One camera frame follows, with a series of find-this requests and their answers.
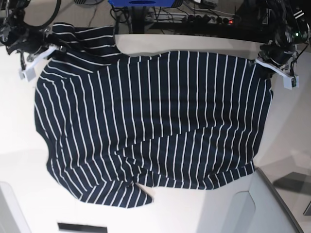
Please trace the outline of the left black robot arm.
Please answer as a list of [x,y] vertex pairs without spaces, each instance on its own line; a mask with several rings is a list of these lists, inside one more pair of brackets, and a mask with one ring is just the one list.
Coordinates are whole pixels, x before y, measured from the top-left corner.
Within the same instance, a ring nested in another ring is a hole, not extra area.
[[283,78],[286,89],[299,87],[294,71],[298,58],[311,44],[311,30],[305,12],[292,0],[267,0],[272,37],[260,46],[256,63]]

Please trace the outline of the grey robot base cover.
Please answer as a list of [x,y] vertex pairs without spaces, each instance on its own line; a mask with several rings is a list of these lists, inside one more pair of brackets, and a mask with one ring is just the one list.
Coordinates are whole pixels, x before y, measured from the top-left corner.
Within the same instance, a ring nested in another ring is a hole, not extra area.
[[232,198],[227,222],[231,233],[302,233],[303,230],[261,169],[247,191]]
[[0,232],[31,232],[15,193],[7,182],[0,183]]

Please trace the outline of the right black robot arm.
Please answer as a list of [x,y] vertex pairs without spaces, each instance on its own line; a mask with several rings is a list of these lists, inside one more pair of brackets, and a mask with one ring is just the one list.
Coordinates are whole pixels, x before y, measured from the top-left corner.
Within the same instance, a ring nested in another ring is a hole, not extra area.
[[50,25],[58,15],[61,1],[57,0],[52,16],[42,25],[29,25],[24,21],[29,0],[2,0],[0,2],[0,44],[7,54],[20,54],[20,78],[31,81],[36,77],[35,66],[48,59],[55,51],[66,48],[49,34]]

